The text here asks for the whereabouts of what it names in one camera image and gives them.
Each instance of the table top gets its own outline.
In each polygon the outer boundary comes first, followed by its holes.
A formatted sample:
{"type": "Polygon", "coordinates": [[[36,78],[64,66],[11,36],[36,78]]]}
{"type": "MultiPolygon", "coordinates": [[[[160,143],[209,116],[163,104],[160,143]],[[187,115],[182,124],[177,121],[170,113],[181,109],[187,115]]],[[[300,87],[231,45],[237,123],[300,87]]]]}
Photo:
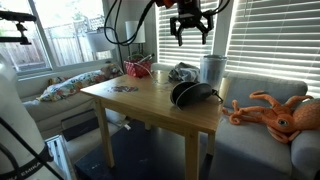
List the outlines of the table top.
{"type": "Polygon", "coordinates": [[[201,132],[214,133],[217,129],[222,105],[216,96],[183,107],[182,110],[170,100],[171,90],[179,82],[168,82],[168,72],[155,71],[152,76],[137,78],[123,75],[87,88],[81,92],[104,102],[104,106],[126,114],[130,110],[140,112],[141,118],[156,118],[201,132]],[[120,86],[136,88],[131,92],[115,92],[120,86]]]}

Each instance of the black cable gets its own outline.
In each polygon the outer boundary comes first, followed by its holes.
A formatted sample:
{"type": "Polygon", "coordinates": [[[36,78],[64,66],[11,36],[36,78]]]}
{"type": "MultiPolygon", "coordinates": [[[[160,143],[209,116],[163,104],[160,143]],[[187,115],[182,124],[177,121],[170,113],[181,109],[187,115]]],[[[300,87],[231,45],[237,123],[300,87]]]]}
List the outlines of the black cable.
{"type": "Polygon", "coordinates": [[[63,178],[58,174],[46,161],[44,161],[30,146],[24,141],[21,136],[5,121],[0,117],[0,124],[5,127],[22,145],[25,147],[42,165],[44,165],[52,174],[54,174],[58,179],[63,180],[63,178]]]}
{"type": "Polygon", "coordinates": [[[117,8],[117,13],[116,13],[116,19],[114,21],[114,32],[118,32],[117,31],[117,24],[118,24],[118,17],[119,17],[119,12],[120,12],[120,8],[121,8],[121,4],[122,4],[122,0],[120,0],[119,4],[118,4],[118,8],[117,8]]]}
{"type": "Polygon", "coordinates": [[[17,160],[14,158],[13,154],[3,145],[0,143],[0,150],[3,152],[3,154],[5,154],[7,156],[7,158],[10,160],[13,169],[15,171],[15,174],[17,175],[17,179],[18,180],[23,180],[21,173],[20,173],[20,169],[19,169],[19,165],[17,160]]]}
{"type": "Polygon", "coordinates": [[[209,13],[209,15],[215,15],[215,14],[218,14],[218,13],[222,12],[228,6],[228,4],[230,3],[230,0],[227,0],[227,2],[223,5],[223,7],[220,8],[222,2],[223,2],[223,0],[220,1],[218,8],[216,8],[214,11],[211,11],[209,13]]]}
{"type": "MultiPolygon", "coordinates": [[[[121,42],[120,42],[119,39],[118,39],[118,35],[117,35],[117,32],[115,31],[115,29],[112,28],[112,27],[108,27],[108,26],[107,26],[107,22],[108,22],[108,19],[110,18],[110,14],[111,14],[111,12],[112,12],[112,10],[113,10],[113,8],[114,8],[114,6],[116,5],[117,2],[118,2],[118,0],[115,0],[115,2],[114,2],[113,5],[111,6],[110,11],[108,12],[108,15],[107,15],[107,17],[106,17],[106,19],[105,19],[105,22],[104,22],[104,34],[105,34],[106,39],[107,39],[110,43],[112,43],[112,44],[119,44],[119,45],[121,45],[121,46],[129,46],[129,45],[132,44],[132,42],[136,39],[137,34],[138,34],[138,31],[139,31],[139,29],[140,29],[140,27],[141,27],[141,25],[142,25],[145,17],[147,16],[150,8],[152,7],[152,5],[153,5],[153,3],[154,3],[154,0],[150,0],[150,2],[146,5],[146,7],[145,7],[143,13],[141,14],[140,19],[139,19],[139,23],[138,23],[137,29],[136,29],[135,33],[132,35],[132,37],[130,37],[130,38],[127,39],[127,40],[121,41],[121,42]],[[116,42],[111,41],[111,40],[107,37],[106,29],[111,29],[111,30],[114,32],[114,34],[115,34],[115,36],[116,36],[116,42]]],[[[116,21],[115,21],[115,23],[117,23],[117,17],[118,17],[118,15],[119,15],[119,11],[120,11],[120,6],[118,7],[118,10],[117,10],[117,15],[116,15],[116,21]]]]}

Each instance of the table leg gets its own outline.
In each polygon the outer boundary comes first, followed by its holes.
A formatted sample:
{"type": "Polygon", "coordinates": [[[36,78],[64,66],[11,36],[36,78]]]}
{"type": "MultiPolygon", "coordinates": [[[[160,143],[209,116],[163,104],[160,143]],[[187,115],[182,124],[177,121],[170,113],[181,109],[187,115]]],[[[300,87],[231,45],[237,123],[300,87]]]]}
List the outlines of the table leg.
{"type": "Polygon", "coordinates": [[[109,134],[105,108],[101,105],[101,101],[99,99],[96,99],[95,103],[96,103],[96,110],[98,115],[100,133],[101,133],[103,153],[105,155],[107,165],[109,167],[113,167],[114,158],[113,158],[111,138],[109,134]]]}
{"type": "Polygon", "coordinates": [[[207,154],[213,156],[215,133],[208,134],[207,154]]]}
{"type": "Polygon", "coordinates": [[[199,132],[189,129],[185,133],[186,180],[199,178],[199,132]]]}

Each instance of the gray couch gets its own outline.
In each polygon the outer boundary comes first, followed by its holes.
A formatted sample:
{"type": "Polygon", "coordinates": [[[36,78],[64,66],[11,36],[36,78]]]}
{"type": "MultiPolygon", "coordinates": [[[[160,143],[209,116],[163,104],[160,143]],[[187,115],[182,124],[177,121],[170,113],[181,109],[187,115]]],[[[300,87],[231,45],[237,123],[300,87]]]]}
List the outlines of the gray couch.
{"type": "MultiPolygon", "coordinates": [[[[265,100],[249,99],[256,90],[265,90],[280,103],[307,92],[307,85],[301,81],[231,72],[225,77],[230,87],[224,106],[231,112],[234,99],[239,107],[269,107],[265,100]]],[[[218,180],[312,180],[320,171],[320,130],[302,131],[291,143],[283,144],[269,134],[264,124],[242,121],[233,125],[223,116],[216,132],[213,161],[213,174],[218,180]]]]}

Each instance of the stuffed octopus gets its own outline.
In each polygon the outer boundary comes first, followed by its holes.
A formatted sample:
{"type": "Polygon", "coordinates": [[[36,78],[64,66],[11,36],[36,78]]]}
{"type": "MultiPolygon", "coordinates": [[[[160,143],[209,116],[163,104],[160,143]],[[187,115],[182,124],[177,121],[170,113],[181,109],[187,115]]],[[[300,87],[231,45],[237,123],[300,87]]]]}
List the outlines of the stuffed octopus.
{"type": "Polygon", "coordinates": [[[282,143],[292,141],[302,130],[320,128],[320,99],[312,96],[293,96],[284,105],[264,91],[256,91],[250,94],[251,99],[264,99],[270,104],[270,108],[251,106],[239,108],[236,100],[232,101],[233,113],[223,109],[223,113],[229,116],[232,124],[240,124],[242,121],[264,123],[269,133],[282,143]]]}

